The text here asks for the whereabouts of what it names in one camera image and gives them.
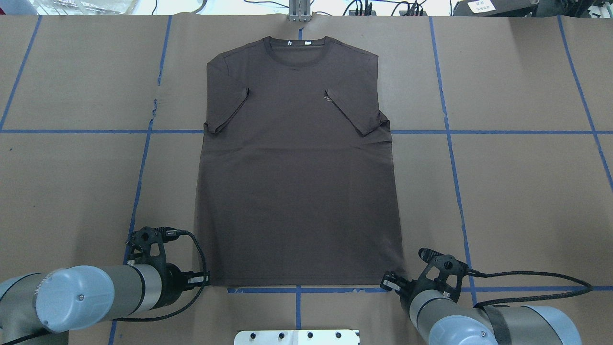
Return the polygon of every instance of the folded sleeve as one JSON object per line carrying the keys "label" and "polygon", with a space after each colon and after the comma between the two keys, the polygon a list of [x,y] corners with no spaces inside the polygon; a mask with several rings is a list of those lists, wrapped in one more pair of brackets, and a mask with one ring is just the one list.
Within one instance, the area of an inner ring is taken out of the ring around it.
{"label": "folded sleeve", "polygon": [[207,121],[206,129],[219,133],[232,120],[249,95],[249,88],[230,76],[223,56],[207,64]]}
{"label": "folded sleeve", "polygon": [[379,110],[377,67],[375,55],[365,66],[356,66],[355,73],[326,90],[326,95],[363,136],[388,121]]}

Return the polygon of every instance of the metal stand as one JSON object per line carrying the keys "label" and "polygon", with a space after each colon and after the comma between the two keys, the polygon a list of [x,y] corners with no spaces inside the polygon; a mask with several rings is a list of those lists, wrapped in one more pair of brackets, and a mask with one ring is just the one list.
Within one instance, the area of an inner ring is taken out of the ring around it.
{"label": "metal stand", "polygon": [[311,1],[289,0],[289,21],[311,21]]}
{"label": "metal stand", "polygon": [[240,331],[234,345],[360,345],[358,330]]}

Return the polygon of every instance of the t-shirt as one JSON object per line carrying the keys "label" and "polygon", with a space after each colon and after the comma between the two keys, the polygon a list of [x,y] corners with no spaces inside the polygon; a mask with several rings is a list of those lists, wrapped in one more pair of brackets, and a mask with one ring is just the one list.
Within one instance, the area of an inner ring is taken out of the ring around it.
{"label": "t-shirt", "polygon": [[196,229],[213,285],[379,284],[403,272],[378,57],[263,38],[207,64]]}

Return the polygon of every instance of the cable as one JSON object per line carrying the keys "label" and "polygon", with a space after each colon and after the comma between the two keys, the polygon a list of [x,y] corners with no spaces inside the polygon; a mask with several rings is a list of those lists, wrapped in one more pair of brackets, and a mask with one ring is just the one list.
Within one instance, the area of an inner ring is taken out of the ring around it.
{"label": "cable", "polygon": [[1,345],[15,345],[15,344],[23,343],[26,340],[38,338],[40,336],[47,335],[47,334],[51,334],[51,332],[49,332],[48,330],[42,329],[38,332],[32,333],[30,335],[22,336],[21,338],[11,340],[8,343],[3,343]]}
{"label": "cable", "polygon": [[394,13],[396,12],[396,9],[398,8],[398,6],[402,5],[402,4],[406,4],[406,11],[407,13],[410,10],[411,4],[408,1],[400,1],[396,3],[396,6],[394,7],[394,10],[392,11],[392,14],[390,15],[394,15]]}
{"label": "cable", "polygon": [[563,292],[563,293],[555,293],[551,295],[538,295],[538,296],[529,296],[529,297],[499,298],[497,300],[483,301],[483,302],[479,302],[475,304],[474,305],[475,308],[483,308],[484,306],[490,306],[492,304],[555,300],[557,298],[567,298],[567,297],[583,295],[584,293],[588,293],[593,290],[592,285],[590,285],[588,282],[582,281],[581,279],[577,279],[571,276],[567,276],[565,274],[560,274],[560,273],[537,272],[537,271],[510,271],[510,272],[487,274],[487,273],[481,273],[474,269],[469,269],[468,275],[477,277],[477,278],[491,278],[491,277],[514,276],[514,275],[549,276],[549,277],[557,277],[557,278],[566,279],[567,281],[575,282],[577,284],[581,284],[585,286],[584,289],[572,291],[572,292]]}
{"label": "cable", "polygon": [[409,16],[409,15],[410,15],[410,16],[412,16],[412,15],[413,15],[413,13],[415,13],[415,11],[417,10],[417,7],[418,7],[418,3],[417,3],[417,1],[415,1],[415,2],[413,3],[413,5],[411,6],[411,8],[410,8],[410,9],[408,9],[408,10],[405,12],[405,14],[404,14],[404,15],[406,15],[406,16]]}
{"label": "cable", "polygon": [[424,11],[424,8],[421,6],[421,4],[418,4],[417,1],[415,2],[415,5],[414,5],[415,6],[415,12],[411,12],[411,15],[415,15],[415,16],[421,15],[419,13]]}
{"label": "cable", "polygon": [[279,5],[281,7],[285,7],[287,9],[289,8],[289,6],[284,5],[284,4],[280,4],[280,3],[275,2],[275,1],[252,1],[252,0],[243,0],[243,1],[248,2],[250,4],[276,4],[276,5]]}
{"label": "cable", "polygon": [[359,2],[360,5],[362,5],[362,0],[353,0],[349,3],[349,5],[347,5],[347,7],[345,8],[345,10],[343,11],[343,15],[345,15],[345,13],[347,13],[347,10],[351,7],[351,5],[353,5],[353,3],[356,3],[356,15],[357,15],[357,3]]}
{"label": "cable", "polygon": [[376,2],[389,2],[391,4],[398,4],[398,3],[402,2],[402,1],[392,1],[392,0],[370,0],[370,2],[374,2],[374,1],[376,1]]}
{"label": "cable", "polygon": [[[196,245],[196,249],[198,250],[198,254],[200,254],[200,265],[202,266],[202,271],[206,275],[207,274],[207,260],[204,257],[204,253],[202,252],[202,248],[200,247],[200,243],[198,243],[198,240],[196,239],[196,236],[194,236],[194,234],[192,234],[191,232],[185,231],[185,230],[178,230],[177,233],[179,235],[188,235],[189,237],[191,237],[192,241],[194,241],[194,244]],[[204,290],[204,286],[205,286],[205,284],[203,282],[203,284],[200,286],[200,289],[198,289],[198,292],[196,292],[196,294],[191,299],[191,301],[189,301],[188,304],[186,304],[183,308],[181,308],[181,309],[179,309],[179,310],[177,310],[175,312],[171,312],[170,314],[166,314],[164,316],[143,317],[143,318],[120,317],[118,319],[115,319],[115,321],[152,322],[152,321],[160,321],[160,320],[168,319],[169,317],[173,317],[173,316],[175,316],[177,314],[181,314],[186,309],[188,309],[192,304],[194,304],[194,302],[196,302],[196,300],[198,299],[198,297],[200,297],[200,294]]]}
{"label": "cable", "polygon": [[207,4],[207,0],[202,0],[202,5],[200,5],[200,7],[198,7],[198,9],[196,9],[195,11],[192,11],[192,13],[200,12],[206,4]]}

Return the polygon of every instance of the white label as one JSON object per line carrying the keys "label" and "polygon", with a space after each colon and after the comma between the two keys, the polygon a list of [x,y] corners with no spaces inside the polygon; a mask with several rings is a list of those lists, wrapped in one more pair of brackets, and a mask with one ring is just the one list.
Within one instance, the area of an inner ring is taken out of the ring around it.
{"label": "white label", "polygon": [[492,4],[491,0],[478,0],[468,3],[468,7],[473,13],[483,13],[496,10],[496,7]]}

